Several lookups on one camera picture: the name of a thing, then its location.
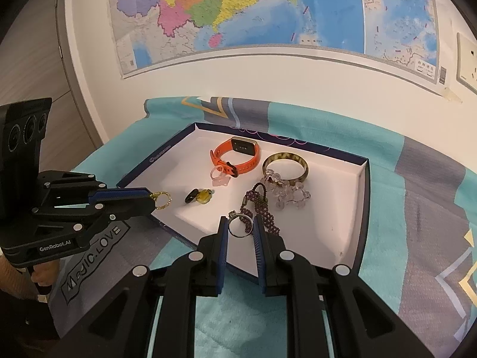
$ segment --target gold chain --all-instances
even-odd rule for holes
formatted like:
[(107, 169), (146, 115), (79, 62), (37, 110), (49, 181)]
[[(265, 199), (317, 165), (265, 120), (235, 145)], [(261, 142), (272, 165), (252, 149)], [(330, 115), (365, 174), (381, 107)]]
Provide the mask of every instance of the gold chain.
[(156, 206), (156, 210), (162, 210), (162, 209), (165, 209), (168, 205), (171, 204), (172, 202), (172, 197), (171, 197), (171, 194), (169, 194), (168, 192), (165, 192), (165, 191), (159, 191), (159, 192), (154, 192), (153, 194), (151, 194), (151, 198), (157, 202), (157, 199), (161, 196), (161, 195), (166, 195), (169, 200), (168, 202), (163, 205), (163, 206)]

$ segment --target jewelry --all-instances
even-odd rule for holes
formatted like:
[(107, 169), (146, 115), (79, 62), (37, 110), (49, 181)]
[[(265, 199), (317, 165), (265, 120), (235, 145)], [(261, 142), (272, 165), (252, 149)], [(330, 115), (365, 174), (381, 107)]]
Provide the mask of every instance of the jewelry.
[[(214, 171), (220, 172), (220, 175), (213, 177)], [(224, 172), (223, 166), (215, 166), (210, 172), (210, 178), (212, 179), (212, 187), (227, 186), (230, 181), (230, 176)]]
[(283, 180), (280, 174), (272, 169), (266, 170), (266, 175), (260, 182), (264, 183), (268, 191), (271, 191), (272, 197), (276, 198), (275, 206), (278, 210), (283, 210), (286, 203), (292, 203), (302, 209), (305, 207), (307, 199), (312, 196), (304, 190), (302, 182), (296, 182), (292, 186), (289, 180)]
[(245, 214), (237, 214), (234, 210), (234, 211), (230, 211), (230, 213), (228, 213), (228, 232), (236, 238), (245, 238), (246, 236), (249, 236), (252, 233), (252, 230), (250, 230), (250, 231), (245, 230), (245, 233), (246, 233), (245, 235), (236, 235), (236, 234), (232, 233), (232, 231), (230, 230), (230, 223), (235, 218), (240, 218), (240, 220), (242, 220), (242, 219), (247, 220), (246, 222), (250, 223), (253, 227), (253, 220), (251, 219), (251, 217), (249, 217), (248, 215), (245, 215)]
[[(220, 160), (220, 157), (224, 153), (232, 150), (253, 156), (253, 158), (245, 163), (237, 164), (236, 166), (230, 164), (228, 161), (224, 162), (223, 160)], [(220, 144), (215, 151), (210, 151), (210, 158), (212, 163), (214, 163), (214, 166), (222, 166), (223, 172), (225, 174), (236, 178), (241, 174), (250, 172), (258, 165), (258, 162), (260, 161), (260, 147), (254, 140), (248, 140), (242, 137), (233, 137)]]
[[(261, 196), (257, 191), (258, 186), (262, 186), (263, 196)], [(250, 191), (247, 191), (243, 197), (242, 205), (240, 206), (240, 213), (248, 215), (250, 218), (252, 218), (252, 212), (245, 207), (248, 201), (251, 201), (255, 204), (255, 212), (262, 215), (263, 226), (268, 228), (268, 232), (271, 234), (279, 234), (280, 229), (275, 226), (274, 217), (268, 211), (267, 189), (263, 183), (257, 183)], [(240, 220), (245, 224), (245, 233), (251, 232), (253, 225), (243, 217), (240, 217)]]
[(209, 190), (209, 189), (202, 190), (197, 194), (196, 201), (204, 205), (212, 199), (213, 193), (214, 193), (214, 190)]
[(189, 195), (185, 197), (184, 202), (190, 203), (196, 200), (200, 204), (204, 205), (211, 200), (213, 193), (214, 193), (214, 190), (210, 190), (210, 189), (205, 189), (205, 190), (193, 189), (191, 192), (189, 192)]
[[(290, 152), (280, 152), (280, 153), (273, 154), (273, 155), (269, 156), (268, 158), (266, 158), (266, 160), (263, 162), (263, 166), (262, 166), (262, 172), (263, 172), (264, 177), (267, 175), (267, 167), (270, 165), (271, 162), (276, 161), (276, 160), (293, 160), (293, 161), (296, 161), (305, 170), (303, 175), (301, 175), (300, 177), (298, 177), (296, 179), (286, 179), (291, 186), (294, 186), (295, 183), (298, 183), (298, 182), (303, 183), (305, 181), (306, 177), (308, 176), (308, 164), (307, 164), (307, 162), (301, 156), (298, 156), (298, 155), (296, 155), (294, 153), (290, 153)], [(272, 176), (270, 178), (271, 181), (274, 182), (276, 185), (281, 187), (281, 184), (279, 184), (277, 182), (278, 179), (280, 178), (280, 175), (278, 175), (276, 172), (274, 172), (272, 170), (269, 170), (269, 171), (272, 172), (271, 173)]]
[(165, 192), (165, 191), (159, 191), (159, 192), (154, 192), (153, 194), (151, 194), (151, 198), (157, 202), (157, 199), (161, 196), (161, 195), (166, 195), (169, 200), (168, 202), (165, 204), (165, 205), (162, 205), (162, 206), (156, 206), (156, 210), (162, 210), (162, 209), (165, 209), (168, 205), (171, 204), (172, 202), (172, 197), (171, 197), (171, 194), (169, 194), (168, 192)]

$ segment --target yellow pendant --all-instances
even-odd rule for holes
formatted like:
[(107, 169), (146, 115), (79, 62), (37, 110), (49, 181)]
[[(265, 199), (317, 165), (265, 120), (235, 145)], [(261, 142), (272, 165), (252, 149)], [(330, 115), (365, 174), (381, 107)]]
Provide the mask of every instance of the yellow pendant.
[(196, 201), (204, 205), (211, 200), (213, 193), (214, 193), (213, 190), (209, 190), (209, 189), (202, 190), (197, 194)]

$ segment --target white wall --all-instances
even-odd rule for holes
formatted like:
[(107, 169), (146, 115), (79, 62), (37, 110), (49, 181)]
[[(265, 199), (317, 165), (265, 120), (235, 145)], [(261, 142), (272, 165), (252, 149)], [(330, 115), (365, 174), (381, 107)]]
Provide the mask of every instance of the white wall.
[[(455, 62), (447, 66), (454, 65), (448, 79), (460, 100), (445, 99), (380, 72), (286, 56), (195, 61), (122, 79), (108, 0), (67, 0), (66, 11), (75, 71), (104, 141), (144, 117), (148, 98), (242, 97), (367, 121), (416, 139), (477, 172), (477, 95), (456, 82)], [(456, 33), (472, 39), (473, 35), (450, 0), (437, 0), (437, 13), (441, 57), (456, 61)]]

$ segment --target box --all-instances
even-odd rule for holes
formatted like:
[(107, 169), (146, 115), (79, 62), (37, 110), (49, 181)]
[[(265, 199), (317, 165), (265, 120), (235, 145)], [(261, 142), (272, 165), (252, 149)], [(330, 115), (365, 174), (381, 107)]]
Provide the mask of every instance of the box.
[[(234, 136), (258, 142), (259, 165), (232, 178), (228, 186), (212, 187), (210, 151)], [(269, 202), (269, 211), (286, 247), (320, 267), (331, 269), (344, 263), (358, 270), (369, 220), (370, 172), (366, 158), (263, 132), (194, 123), (151, 153), (117, 186), (169, 192), (171, 204), (154, 211), (153, 216), (164, 228), (194, 246), (203, 236), (217, 232), (221, 216), (228, 216), (232, 210), (239, 212), (245, 193), (263, 177), (264, 160), (277, 152), (296, 153), (306, 160), (309, 175), (304, 186), (312, 195), (303, 209), (288, 204), (278, 211)], [(250, 156), (231, 151), (222, 159), (234, 164), (248, 161)], [(278, 160), (270, 167), (280, 172), (282, 178), (295, 178), (303, 172), (291, 160)], [(186, 204), (184, 199), (193, 189), (214, 189), (215, 193), (205, 205), (195, 201)], [(247, 208), (254, 212), (253, 203), (249, 202)], [(227, 263), (249, 277), (257, 276), (251, 235), (229, 236)]]

